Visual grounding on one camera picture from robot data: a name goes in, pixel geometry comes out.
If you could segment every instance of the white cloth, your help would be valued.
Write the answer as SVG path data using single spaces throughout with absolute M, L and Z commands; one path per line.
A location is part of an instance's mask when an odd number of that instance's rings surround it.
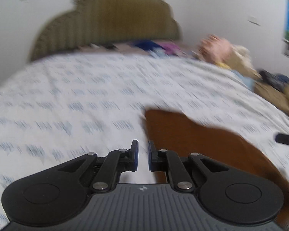
M 0 88 L 1 195 L 11 182 L 94 151 L 139 141 L 137 172 L 122 182 L 154 183 L 148 170 L 144 107 L 182 111 L 204 125 L 230 129 L 260 149 L 289 179 L 289 118 L 252 93 L 229 70 L 203 62 L 120 54 L 57 55 L 37 61 Z

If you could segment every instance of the pink cloth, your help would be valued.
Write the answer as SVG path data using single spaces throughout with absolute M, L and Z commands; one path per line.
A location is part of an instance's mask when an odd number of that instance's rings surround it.
M 174 43 L 170 43 L 170 42 L 159 42 L 158 45 L 160 45 L 161 47 L 163 47 L 166 51 L 167 55 L 175 55 L 176 54 L 176 50 L 180 50 L 180 47 Z

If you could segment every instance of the brown cloth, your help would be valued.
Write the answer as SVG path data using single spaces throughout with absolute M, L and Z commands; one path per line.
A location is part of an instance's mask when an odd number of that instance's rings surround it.
M 157 149 L 173 150 L 181 157 L 197 152 L 274 182 L 284 193 L 277 223 L 284 224 L 289 219 L 289 182 L 261 151 L 241 136 L 199 125 L 181 113 L 153 109 L 146 110 L 145 118 L 148 139 L 154 141 Z

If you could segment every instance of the wall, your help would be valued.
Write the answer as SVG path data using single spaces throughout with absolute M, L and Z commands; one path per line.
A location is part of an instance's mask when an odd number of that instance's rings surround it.
M 25 64 L 37 33 L 72 0 L 0 0 L 0 84 Z
M 190 29 L 184 40 L 198 44 L 209 33 L 225 37 L 250 50 L 256 68 L 289 76 L 289 58 L 283 55 L 286 0 L 189 0 Z M 261 26 L 247 21 L 258 19 Z

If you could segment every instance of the mattress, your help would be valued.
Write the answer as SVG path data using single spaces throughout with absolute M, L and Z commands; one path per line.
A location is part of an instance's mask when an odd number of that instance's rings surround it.
M 121 182 L 154 183 L 148 170 L 145 107 L 181 111 L 232 130 L 289 180 L 289 117 L 231 71 L 204 62 L 121 54 L 44 58 L 0 88 L 0 199 L 14 180 L 93 151 L 100 157 L 139 141 L 137 172 Z M 0 200 L 0 229 L 8 223 Z

